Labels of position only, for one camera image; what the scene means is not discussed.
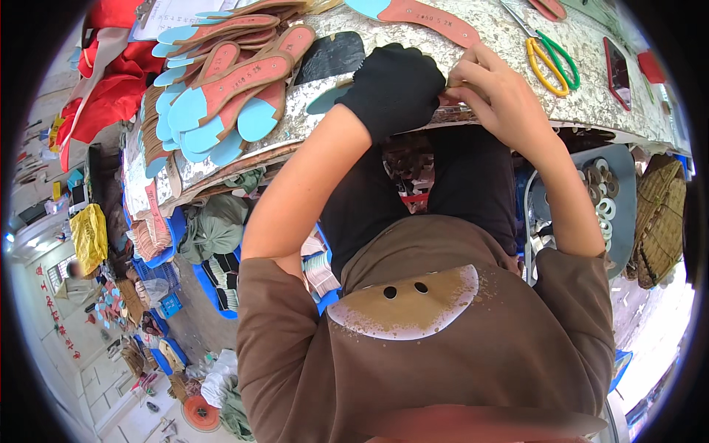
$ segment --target hand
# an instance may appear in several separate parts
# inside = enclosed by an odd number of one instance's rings
[[[559,146],[536,94],[487,46],[477,43],[467,49],[448,79],[455,87],[446,95],[470,106],[485,129],[532,164],[543,159],[547,148]]]
[[[398,43],[376,47],[354,73],[354,86],[335,100],[364,124],[372,143],[431,121],[445,78],[436,62]]]

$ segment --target green scissors handle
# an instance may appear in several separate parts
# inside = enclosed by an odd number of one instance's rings
[[[562,77],[564,80],[566,80],[567,84],[569,85],[569,89],[575,90],[578,89],[579,86],[581,85],[581,78],[579,76],[579,71],[576,69],[576,64],[574,63],[573,59],[567,53],[564,48],[556,44],[551,38],[547,37],[546,35],[542,34],[541,32],[537,31],[537,34],[539,34],[540,40],[542,41],[542,44],[544,45],[545,48],[547,48],[547,51],[549,55],[552,56],[552,60],[554,60],[554,66],[559,68],[559,72],[561,72]],[[564,71],[564,67],[562,66],[561,62],[559,61],[559,58],[555,54],[555,52],[558,52],[566,62],[569,63],[569,66],[571,67],[571,72],[574,73],[574,81],[572,82],[568,76],[566,75],[566,72]]]

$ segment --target smartphone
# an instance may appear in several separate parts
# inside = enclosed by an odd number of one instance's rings
[[[630,77],[627,74],[625,56],[608,37],[603,37],[603,45],[605,46],[605,63],[608,66],[610,93],[618,99],[626,111],[630,111]]]

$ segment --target yellow scissors handle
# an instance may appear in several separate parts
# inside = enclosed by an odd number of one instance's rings
[[[534,73],[537,75],[539,81],[542,82],[545,88],[549,89],[551,92],[558,95],[559,97],[569,95],[569,84],[567,84],[566,80],[562,76],[562,73],[559,72],[557,67],[554,66],[552,61],[549,60],[546,54],[544,54],[542,48],[540,48],[537,44],[537,41],[534,38],[530,37],[525,41],[525,43],[527,44],[527,55],[530,58],[530,65],[532,65],[532,71],[534,71]],[[542,59],[544,64],[547,65],[552,72],[554,72],[556,78],[559,79],[559,82],[561,82],[562,84],[561,90],[554,88],[554,86],[552,86],[552,84],[544,78],[544,75],[542,75],[542,72],[537,66],[537,58],[535,57],[535,52],[537,53],[537,55],[539,55],[539,58]]]

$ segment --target worn table surface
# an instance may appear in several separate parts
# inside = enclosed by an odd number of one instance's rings
[[[527,59],[523,30],[499,4],[497,0],[421,0],[440,9],[449,11],[475,26],[483,43],[497,52],[515,71],[520,72],[539,96],[542,107],[547,112],[552,125],[577,125],[587,128],[601,128],[616,132],[618,142],[650,141],[671,144],[673,140],[669,117],[661,107],[661,99],[656,96],[652,103],[640,73],[635,55],[628,54],[618,42],[626,56],[630,74],[632,112],[623,110],[608,89],[608,75],[605,62],[603,37],[613,40],[609,31],[589,17],[566,8],[569,16],[565,21],[551,22],[542,17],[528,2],[508,0],[508,4],[532,28],[541,30],[549,38],[559,43],[574,59],[581,75],[581,86],[567,97],[557,97],[540,83],[534,75]],[[367,54],[377,46],[398,42],[404,47],[418,47],[436,61],[444,75],[450,71],[463,53],[463,48],[442,37],[438,33],[419,25],[407,23],[381,23],[359,15],[346,5],[333,8],[318,16],[295,18],[316,30],[318,37],[353,30],[359,33]],[[553,74],[539,61],[542,72],[556,84]],[[333,88],[336,82],[351,78],[350,74],[317,80],[289,87],[286,93],[286,112],[281,122],[265,139],[250,143],[240,160],[258,157],[270,150],[282,148],[304,140],[315,128],[323,115],[312,116],[305,112],[306,106],[317,96]],[[466,107],[440,108],[431,125],[452,124],[452,122],[475,122]],[[129,148],[137,149],[133,144]],[[144,170],[142,153],[126,154],[126,186],[130,188],[129,211],[136,214],[148,209],[143,191],[146,183],[140,176]],[[201,163],[190,163],[179,151],[175,159],[182,178],[184,191],[222,169],[209,159]],[[248,162],[239,170],[227,166],[233,174],[249,169]],[[164,170],[157,178],[158,203],[174,201]]]

